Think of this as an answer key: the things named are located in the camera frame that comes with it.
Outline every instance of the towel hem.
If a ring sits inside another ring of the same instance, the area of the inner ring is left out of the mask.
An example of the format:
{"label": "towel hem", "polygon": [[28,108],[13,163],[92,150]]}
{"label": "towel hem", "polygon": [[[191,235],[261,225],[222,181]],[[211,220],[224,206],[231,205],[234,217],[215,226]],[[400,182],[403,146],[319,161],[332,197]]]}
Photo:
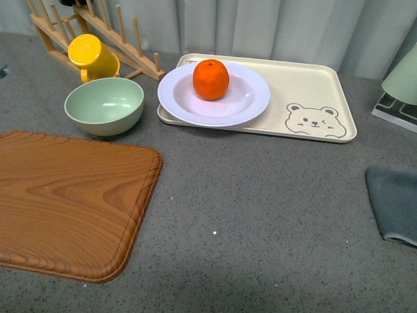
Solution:
{"label": "towel hem", "polygon": [[409,243],[410,245],[413,246],[417,246],[417,241],[412,240],[408,237],[405,237],[403,235],[400,235],[399,233],[386,233],[385,235],[383,235],[385,240],[390,240],[390,241],[404,241],[406,243]]}

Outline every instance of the yellow cup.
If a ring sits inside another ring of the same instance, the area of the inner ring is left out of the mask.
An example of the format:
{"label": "yellow cup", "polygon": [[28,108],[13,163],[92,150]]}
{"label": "yellow cup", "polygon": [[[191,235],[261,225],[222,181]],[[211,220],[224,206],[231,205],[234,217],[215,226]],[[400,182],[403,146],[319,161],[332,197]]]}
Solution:
{"label": "yellow cup", "polygon": [[119,58],[91,34],[76,37],[68,47],[68,57],[81,70],[83,83],[115,77],[120,71]]}

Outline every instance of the cream tray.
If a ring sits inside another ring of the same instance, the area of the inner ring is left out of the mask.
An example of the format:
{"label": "cream tray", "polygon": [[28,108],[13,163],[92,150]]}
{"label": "cream tray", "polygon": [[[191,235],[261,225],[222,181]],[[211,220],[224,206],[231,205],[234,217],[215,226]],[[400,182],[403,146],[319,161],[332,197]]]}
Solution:
{"label": "cream tray", "polygon": [[[357,131],[338,75],[322,65],[226,57],[207,54],[186,54],[177,67],[204,59],[234,62],[254,70],[270,88],[266,110],[248,122],[220,129],[345,143]],[[160,104],[159,118],[170,125],[201,127],[181,121]]]}

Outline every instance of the orange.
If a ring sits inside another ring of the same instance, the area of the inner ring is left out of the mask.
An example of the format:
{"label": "orange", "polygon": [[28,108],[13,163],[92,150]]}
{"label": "orange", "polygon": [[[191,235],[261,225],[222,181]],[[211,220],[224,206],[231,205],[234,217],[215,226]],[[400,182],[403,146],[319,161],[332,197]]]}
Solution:
{"label": "orange", "polygon": [[205,100],[219,99],[229,87],[229,73],[224,64],[218,60],[201,61],[193,72],[193,87]]}

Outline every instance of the curtain fold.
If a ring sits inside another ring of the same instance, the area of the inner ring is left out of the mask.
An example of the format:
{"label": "curtain fold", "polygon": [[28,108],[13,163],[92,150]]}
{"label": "curtain fold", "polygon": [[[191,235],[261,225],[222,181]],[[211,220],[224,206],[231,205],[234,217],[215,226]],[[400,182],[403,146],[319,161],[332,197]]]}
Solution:
{"label": "curtain fold", "polygon": [[[142,48],[161,52],[319,64],[383,79],[417,42],[416,0],[102,1],[116,32],[120,5],[128,42],[136,45],[137,18]],[[72,14],[59,0],[43,2],[52,19],[50,3],[61,17]],[[93,7],[101,16],[98,2]],[[1,1],[0,31],[36,35],[30,13],[26,1]]]}

